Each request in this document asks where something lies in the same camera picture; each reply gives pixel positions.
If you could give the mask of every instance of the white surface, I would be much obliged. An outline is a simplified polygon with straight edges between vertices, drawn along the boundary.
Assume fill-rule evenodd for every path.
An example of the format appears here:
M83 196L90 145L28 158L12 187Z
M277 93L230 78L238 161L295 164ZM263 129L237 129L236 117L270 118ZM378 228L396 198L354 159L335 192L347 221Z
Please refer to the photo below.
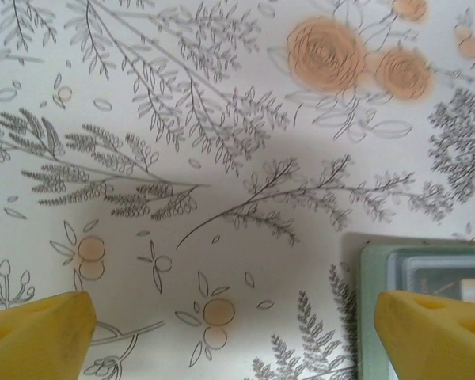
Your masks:
M223 20L217 20L217 13L209 14L216 2L207 0L200 10L205 21L192 23L188 21L197 13L198 2L158 0L155 7L146 4L144 10L138 7L141 3L147 1L70 0L66 4L0 0L0 121L7 118L1 112L23 117L19 109L27 109L53 125L65 151L61 155L55 138L33 135L33 122L28 124L26 135L0 124L4 132L0 136L0 158L9 158L0 164L0 310L32 296L43 298L74 287L89 291L102 323L95 337L95 343L100 344L90 348L82 378L352 378L352 348L348 343L355 331L352 286L356 254L363 245L383 241L378 235L391 237L389 240L399 236L396 242L416 244L425 239L454 238L464 244L475 243L474 114L466 118L468 124L458 123L458 130L451 132L459 136L452 143L460 146L452 145L447 151L453 158L461 156L466 165L462 178L473 181L462 187L473 187L474 192L461 197L461 186L455 188L449 182L448 175L454 171L435 170L435 157L429 153L434 148L430 138L439 138L443 132L429 121L435 106L453 98L451 86L475 94L475 82L465 80L475 78L475 67L471 69L475 59L462 57L454 38L458 15L464 14L468 6L475 35L475 1L447 5L442 0L431 0L422 23L395 17L393 12L382 24L377 22L397 9L392 1L240 1L229 18L237 19L234 26L241 28L237 36L244 32L249 34L246 38L256 38L247 44L256 44L258 51L253 48L248 53L239 41L234 50L231 40L222 42L219 53L210 50L205 56L209 63L218 66L212 59L227 48L231 55L237 55L235 62L239 63L229 63L228 78L217 82L210 69L207 78L200 65L191 58L184 59L187 52L181 51L180 41L196 42L193 26L199 23L206 40L202 47L196 42L193 49L199 54L203 48L210 48L212 23L219 28L229 25L231 29L226 31L233 30L225 17L236 2L223 3ZM386 104L371 104L372 94L387 98L376 84L367 88L371 82L359 85L352 99L353 90L338 95L317 92L303 87L299 78L293 80L287 65L289 34L307 18L330 17L321 9L334 8L336 3L341 7L334 17L360 32L363 39L366 37L368 52L385 41L382 54L402 40L403 48L422 53L431 64L430 70L438 71L429 96L417 101L393 98ZM204 7L209 9L207 16ZM45 21L53 18L52 13L52 23L36 23L35 10ZM256 20L249 27L241 21L248 11L249 22ZM391 33L386 38L384 31L389 27ZM146 77L137 58L144 59L146 69L149 67ZM104 69L99 74L102 62ZM158 73L164 64L166 68ZM159 75L165 77L163 84ZM178 91L171 91L167 84L174 77L170 84L179 86ZM233 101L234 88L243 96L237 104ZM161 134L157 124L151 127L154 110L148 105L148 89L156 96L155 108L160 104L170 107L163 109L162 117L167 124L173 120L173 125L179 126L179 130L170 127L171 132L184 132L179 149L172 136L167 138L167 127ZM272 94L262 104L250 104L253 93L253 101L259 101L270 91ZM273 97L274 104L268 105ZM336 108L343 109L343 114L336 108L320 108L321 101L336 100ZM192 102L199 107L197 114L191 114ZM280 103L278 112L285 112L285 117L280 113L260 118L264 112L274 115ZM351 105L357 104L359 108L352 111ZM138 119L142 112L146 115ZM220 125L222 113L229 130ZM350 114L360 117L360 121L345 124ZM202 130L194 115L200 118ZM235 133L242 148L246 135L240 129L245 123L253 123L269 136L260 141L264 146L247 148L248 153L233 150L229 135L229 131ZM49 129L46 124L40 126L44 134ZM104 128L118 136L120 144L99 139L96 151L107 156L92 157L91 152L71 149L71 134L88 135L83 124ZM16 125L21 129L23 124L16 121ZM208 145L198 140L203 131L213 138L209 153ZM125 141L128 133L144 140L144 157L134 152L133 142ZM28 142L17 137L35 144L40 139L45 147L27 146ZM216 145L218 138L226 142L223 151ZM88 140L76 141L81 145ZM233 152L235 161L242 165L238 176L232 169L226 173L226 151ZM347 154L352 165L346 161ZM125 165L102 165L104 160ZM291 168L298 165L298 172L283 174L280 183L270 184L259 196L250 193L255 181L257 186L264 186L275 171L283 172L289 163ZM76 176L72 165L85 172ZM331 176L332 165L341 168L335 177ZM142 201L131 201L142 199L136 196L127 198L127 202L134 206L137 217L112 216L113 209L123 207L110 202L118 203L113 196L138 194L138 186L153 186L159 178L169 186L162 192L151 189L147 194L148 210L139 206ZM316 188L321 181L329 182ZM306 182L312 191L303 191ZM424 190L425 182L441 184L443 189L438 188L438 195L427 194L425 191L437 189ZM108 186L99 187L99 194L93 191L94 199L61 206L40 204L41 200L76 191L92 194L92 186L100 184ZM49 188L64 192L41 192ZM150 215L168 206L169 201L180 199L171 196L171 190L181 197L190 195L192 200L184 198L184 210L191 208L191 212L152 220ZM76 198L85 200L86 196ZM162 199L152 200L159 196ZM296 201L300 204L293 207ZM316 203L320 209L314 213ZM272 231L279 232L278 239ZM96 279L101 265L104 274ZM14 300L22 286L24 293ZM309 301L300 291L306 292ZM299 297L300 320L296 307ZM216 313L220 318L216 321L210 311L218 304L223 309ZM215 326L227 322L233 311L232 321ZM320 331L316 326L322 321ZM321 347L310 344L310 337L323 337ZM262 367L261 374L263 362L271 367ZM289 368L297 372L288 375Z

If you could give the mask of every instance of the yellow object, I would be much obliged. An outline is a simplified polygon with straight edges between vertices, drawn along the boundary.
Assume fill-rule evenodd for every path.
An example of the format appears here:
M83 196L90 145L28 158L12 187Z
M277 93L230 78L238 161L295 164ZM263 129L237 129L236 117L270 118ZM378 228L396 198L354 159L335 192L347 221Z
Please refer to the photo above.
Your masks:
M374 326L400 380L475 380L475 303L387 291Z
M0 380L75 380L96 324L74 291L0 311Z

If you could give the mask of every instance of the floral wallpaper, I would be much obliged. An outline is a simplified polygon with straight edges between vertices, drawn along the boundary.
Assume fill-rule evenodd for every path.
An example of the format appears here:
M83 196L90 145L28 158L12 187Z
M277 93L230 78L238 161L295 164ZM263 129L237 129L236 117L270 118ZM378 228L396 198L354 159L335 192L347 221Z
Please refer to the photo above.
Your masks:
M0 310L81 378L351 380L366 244L475 245L475 0L0 0Z

